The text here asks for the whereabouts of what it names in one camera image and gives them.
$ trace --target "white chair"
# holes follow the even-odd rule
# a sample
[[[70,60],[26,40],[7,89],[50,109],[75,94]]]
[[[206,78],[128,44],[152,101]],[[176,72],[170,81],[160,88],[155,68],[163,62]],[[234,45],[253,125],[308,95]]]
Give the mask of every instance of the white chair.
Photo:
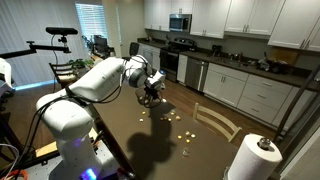
[[[214,118],[209,119],[208,117],[202,115],[203,113],[206,113],[210,117]],[[235,124],[233,124],[233,122],[231,122],[221,114],[214,112],[213,110],[206,107],[200,106],[199,103],[196,103],[194,106],[193,119],[211,125],[214,129],[220,131],[228,139],[228,142],[231,142],[238,134],[238,132],[242,129],[241,127],[237,127]]]

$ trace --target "cable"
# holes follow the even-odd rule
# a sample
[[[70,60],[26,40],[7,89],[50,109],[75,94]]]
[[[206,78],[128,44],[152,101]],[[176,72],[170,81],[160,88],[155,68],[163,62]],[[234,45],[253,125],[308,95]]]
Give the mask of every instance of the cable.
[[[51,38],[51,47],[52,47],[53,54],[54,54],[54,56],[56,58],[56,65],[57,65],[58,64],[58,56],[56,54],[56,51],[53,49],[53,38],[54,38],[54,36],[55,36],[55,34]],[[56,91],[56,83],[55,83],[55,81],[56,81],[56,76],[53,75],[53,93]]]
[[[12,171],[13,167],[14,167],[14,166],[16,165],[16,163],[17,163],[17,160],[18,160],[18,158],[19,158],[19,151],[18,151],[18,149],[17,149],[16,147],[14,147],[14,146],[12,146],[12,145],[10,145],[10,144],[0,144],[0,146],[9,147],[9,148],[15,150],[15,152],[16,152],[16,154],[15,154],[15,160],[13,161],[12,166],[11,166],[9,172],[8,172],[7,175],[4,177],[4,180],[6,180],[7,177],[8,177],[8,175],[9,175],[10,172]]]

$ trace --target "oven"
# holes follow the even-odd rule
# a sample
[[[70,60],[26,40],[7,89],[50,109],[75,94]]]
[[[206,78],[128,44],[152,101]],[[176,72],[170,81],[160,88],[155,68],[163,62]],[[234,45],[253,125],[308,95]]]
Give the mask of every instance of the oven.
[[[177,81],[179,54],[168,50],[160,50],[160,69],[166,72],[166,78]]]

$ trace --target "drawer handle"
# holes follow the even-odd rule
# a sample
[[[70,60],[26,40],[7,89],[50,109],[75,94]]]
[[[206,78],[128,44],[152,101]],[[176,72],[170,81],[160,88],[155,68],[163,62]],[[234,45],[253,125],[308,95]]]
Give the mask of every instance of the drawer handle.
[[[261,98],[263,98],[263,99],[266,99],[265,96],[262,96],[262,95],[260,95],[260,94],[257,94],[257,96],[259,96],[259,97],[261,97]]]
[[[253,111],[255,111],[255,112],[259,112],[258,110],[256,110],[256,109],[253,109],[253,108],[251,108]]]
[[[272,87],[272,85],[271,85],[271,84],[266,83],[266,82],[262,82],[262,84],[264,84],[264,85],[266,85],[266,86],[270,86],[270,87]]]

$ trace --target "wooden floor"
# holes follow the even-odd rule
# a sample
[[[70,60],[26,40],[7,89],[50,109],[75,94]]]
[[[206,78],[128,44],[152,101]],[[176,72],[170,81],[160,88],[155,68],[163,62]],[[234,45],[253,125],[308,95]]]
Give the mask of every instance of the wooden floor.
[[[233,141],[234,145],[240,146],[243,137],[248,133],[256,133],[267,138],[273,138],[274,131],[270,128],[265,127],[256,121],[251,120],[238,112],[178,83],[166,81],[165,84],[166,89],[162,91],[164,98],[186,114],[192,116],[194,104],[195,102],[199,102],[201,105],[213,109],[214,111],[229,118],[237,126],[241,126],[243,130]],[[2,113],[11,113],[9,125],[22,144],[24,144],[26,140],[28,128],[35,113],[36,102],[40,97],[45,94],[52,93],[52,91],[53,85],[20,90],[15,93],[14,97],[8,99],[8,103],[3,105],[6,107],[6,110]],[[40,127],[37,131],[33,146],[35,148],[39,148],[53,141],[53,137],[49,130],[42,122],[40,122]]]

